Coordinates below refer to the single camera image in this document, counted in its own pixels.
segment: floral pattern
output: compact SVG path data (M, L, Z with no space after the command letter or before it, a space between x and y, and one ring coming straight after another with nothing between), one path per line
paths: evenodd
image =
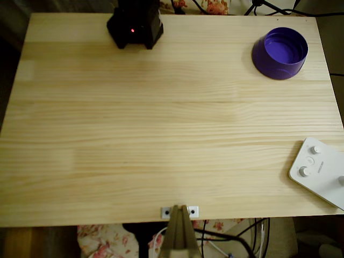
M198 4L211 15L228 15L230 11L230 5L232 0L196 0ZM192 0L173 0L174 8L182 8L187 14L202 12L198 9L197 5ZM173 11L170 0L160 1L160 10L171 13Z
M193 227L205 229L213 232L224 233L235 226L243 219L226 220L194 220ZM202 234L195 233L196 238L201 238ZM153 252L159 253L164 236L160 234L156 240L155 250L153 241L148 243L149 257L153 257ZM122 224L109 225L83 225L77 228L77 239L83 254L88 258L138 258L139 246L135 235L125 230ZM208 241L204 241L204 250L209 248Z

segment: white knob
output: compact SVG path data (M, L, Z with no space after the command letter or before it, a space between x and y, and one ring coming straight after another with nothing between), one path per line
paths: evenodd
M344 186L344 176L340 176L338 180L339 180L339 183Z
M301 167L299 171L300 171L300 174L301 174L303 177L308 177L308 176L311 175L311 171L310 171L310 169L307 168L307 167Z
M320 153L321 153L321 148L320 148L319 146L313 146L313 147L311 148L311 152L312 152L313 154L320 154Z

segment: white device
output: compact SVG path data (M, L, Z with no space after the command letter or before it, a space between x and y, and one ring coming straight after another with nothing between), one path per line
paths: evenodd
M306 138L289 176L314 194L344 210L344 154L315 138Z

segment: metal bracket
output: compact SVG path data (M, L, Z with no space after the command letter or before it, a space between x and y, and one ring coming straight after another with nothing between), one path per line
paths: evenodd
M170 213L173 207L161 208L161 218L170 219ZM199 218L198 206L187 206L187 210L190 218Z

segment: purple bowl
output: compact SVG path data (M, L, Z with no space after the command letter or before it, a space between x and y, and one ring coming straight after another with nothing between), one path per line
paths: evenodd
M253 46L252 60L265 76L276 80L296 75L306 60L308 45L300 33L291 28L275 28Z

